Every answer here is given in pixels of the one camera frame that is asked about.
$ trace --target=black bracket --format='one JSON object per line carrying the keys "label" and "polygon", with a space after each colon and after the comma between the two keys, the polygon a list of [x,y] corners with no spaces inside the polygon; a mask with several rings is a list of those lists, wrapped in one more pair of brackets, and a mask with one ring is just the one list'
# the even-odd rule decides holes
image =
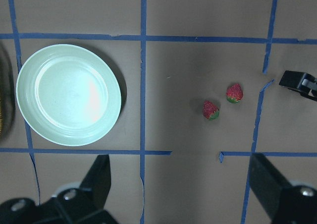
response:
{"label": "black bracket", "polygon": [[251,156],[250,187],[272,224],[317,224],[317,190],[293,186],[261,153]]}
{"label": "black bracket", "polygon": [[97,156],[79,188],[70,188],[36,206],[29,198],[0,205],[0,224],[118,224],[104,210],[111,187],[109,155]]}
{"label": "black bracket", "polygon": [[298,92],[305,98],[317,101],[317,79],[310,74],[286,70],[279,85]]}

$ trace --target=light green plate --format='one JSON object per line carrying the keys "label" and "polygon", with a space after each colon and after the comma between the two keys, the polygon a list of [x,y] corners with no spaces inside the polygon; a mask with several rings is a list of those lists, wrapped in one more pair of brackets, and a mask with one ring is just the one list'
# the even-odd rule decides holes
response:
{"label": "light green plate", "polygon": [[53,45],[31,55],[19,73],[16,96],[27,123],[65,146],[99,140],[121,109],[113,72],[97,55],[74,45]]}

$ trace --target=plate rim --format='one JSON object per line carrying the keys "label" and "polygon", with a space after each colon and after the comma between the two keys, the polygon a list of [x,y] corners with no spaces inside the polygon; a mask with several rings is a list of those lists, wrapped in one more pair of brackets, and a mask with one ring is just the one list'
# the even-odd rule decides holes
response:
{"label": "plate rim", "polygon": [[[95,137],[94,139],[91,139],[90,141],[88,142],[82,142],[82,143],[78,143],[78,144],[68,144],[67,142],[58,142],[58,141],[54,141],[53,139],[51,138],[48,138],[46,136],[44,136],[43,134],[41,134],[32,124],[31,122],[26,118],[26,115],[24,114],[24,111],[23,109],[21,109],[21,104],[20,104],[20,100],[19,100],[19,88],[21,86],[21,84],[19,83],[20,81],[20,78],[21,76],[23,76],[23,70],[25,68],[24,65],[26,65],[34,56],[36,56],[37,54],[39,53],[42,53],[43,51],[47,50],[47,49],[51,49],[51,48],[54,48],[54,47],[72,47],[72,48],[76,48],[78,50],[82,50],[82,51],[85,51],[89,54],[91,54],[93,57],[97,58],[101,63],[103,63],[110,71],[110,74],[111,74],[111,77],[113,77],[114,79],[114,82],[115,82],[115,87],[116,87],[116,94],[117,94],[117,99],[118,99],[118,106],[117,106],[117,109],[116,109],[116,113],[114,114],[114,119],[113,119],[113,122],[111,123],[111,125],[109,126],[109,128],[101,133],[100,136],[97,136]],[[27,124],[37,133],[39,134],[40,136],[42,136],[43,138],[45,138],[46,140],[50,141],[50,142],[53,142],[55,144],[59,144],[59,145],[63,145],[63,146],[68,146],[68,147],[76,147],[76,146],[84,146],[84,145],[89,145],[89,144],[92,144],[98,140],[100,140],[101,138],[103,138],[105,135],[107,135],[111,129],[114,127],[114,125],[117,123],[118,121],[118,118],[119,118],[119,115],[120,115],[120,112],[121,112],[121,104],[122,104],[122,95],[121,95],[121,89],[120,89],[120,86],[119,86],[119,83],[118,83],[118,80],[114,74],[114,72],[111,70],[111,68],[108,66],[108,64],[103,60],[101,59],[98,55],[96,55],[95,53],[93,53],[92,51],[84,48],[84,47],[81,47],[81,46],[76,46],[76,45],[72,45],[72,44],[54,44],[54,45],[50,45],[50,46],[46,46],[44,48],[41,48],[39,50],[37,50],[36,52],[34,52],[33,54],[31,54],[27,60],[23,63],[23,66],[21,67],[19,73],[18,73],[18,77],[17,77],[17,80],[16,80],[16,89],[15,89],[15,92],[16,92],[16,99],[17,99],[17,103],[18,103],[18,107],[19,107],[19,110],[23,116],[23,118],[25,119],[25,121],[27,122]]]}

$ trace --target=bolt head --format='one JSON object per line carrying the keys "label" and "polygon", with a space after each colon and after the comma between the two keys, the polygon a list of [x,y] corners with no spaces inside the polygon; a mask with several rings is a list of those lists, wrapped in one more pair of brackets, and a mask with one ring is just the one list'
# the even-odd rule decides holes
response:
{"label": "bolt head", "polygon": [[64,194],[64,199],[65,200],[71,200],[76,196],[76,190],[71,189],[67,193]]}
{"label": "bolt head", "polygon": [[24,208],[25,206],[25,200],[24,199],[21,199],[19,200],[17,203],[13,204],[12,207],[11,207],[11,211],[13,212],[16,212],[22,208]]}
{"label": "bolt head", "polygon": [[301,188],[301,194],[307,197],[313,197],[314,196],[314,191],[311,188],[308,187],[302,187]]}

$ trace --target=strawberry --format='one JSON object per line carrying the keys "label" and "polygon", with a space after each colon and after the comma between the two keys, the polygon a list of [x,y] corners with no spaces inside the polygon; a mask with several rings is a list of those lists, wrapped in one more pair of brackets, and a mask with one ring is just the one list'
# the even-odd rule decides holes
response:
{"label": "strawberry", "polygon": [[227,89],[227,100],[233,104],[240,102],[243,98],[243,91],[240,84],[235,84]]}
{"label": "strawberry", "polygon": [[215,104],[206,100],[204,102],[203,115],[208,120],[214,120],[219,116],[219,109]]}

